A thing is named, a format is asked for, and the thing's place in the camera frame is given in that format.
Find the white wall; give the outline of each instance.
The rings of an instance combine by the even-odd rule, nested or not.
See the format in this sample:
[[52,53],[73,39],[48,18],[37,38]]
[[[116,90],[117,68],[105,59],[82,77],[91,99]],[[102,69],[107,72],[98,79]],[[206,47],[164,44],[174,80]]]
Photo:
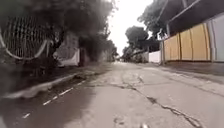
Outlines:
[[75,55],[78,48],[78,36],[74,33],[68,32],[64,42],[57,49],[57,55],[61,60],[70,60]]
[[161,51],[149,53],[149,62],[160,63],[161,62]]
[[224,15],[219,15],[210,20],[208,29],[211,40],[213,61],[224,62]]
[[78,66],[80,62],[80,50],[77,49],[72,59],[61,61],[62,66]]

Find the street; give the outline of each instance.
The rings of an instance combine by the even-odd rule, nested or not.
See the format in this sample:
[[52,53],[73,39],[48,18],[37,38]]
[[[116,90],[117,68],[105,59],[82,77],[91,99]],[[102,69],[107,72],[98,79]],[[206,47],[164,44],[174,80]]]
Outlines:
[[122,62],[101,70],[34,98],[2,99],[0,128],[224,126],[224,86],[219,83]]

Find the wooden panel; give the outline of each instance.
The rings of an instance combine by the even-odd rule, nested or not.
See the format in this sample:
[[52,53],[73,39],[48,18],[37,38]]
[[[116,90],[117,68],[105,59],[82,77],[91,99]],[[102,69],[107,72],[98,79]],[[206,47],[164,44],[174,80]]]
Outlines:
[[181,52],[182,60],[193,60],[193,48],[191,41],[191,33],[189,30],[182,32],[181,37]]
[[204,25],[198,25],[191,29],[192,44],[193,44],[193,60],[204,61],[208,60],[207,42],[204,32]]
[[204,32],[205,32],[205,40],[206,40],[206,46],[207,46],[207,60],[211,60],[211,42],[210,42],[210,36],[209,36],[209,31],[207,24],[204,23]]
[[169,39],[164,42],[165,60],[170,60],[170,42]]
[[171,60],[180,60],[179,34],[170,38]]
[[180,59],[180,40],[179,34],[167,39],[165,41],[165,60],[179,60]]

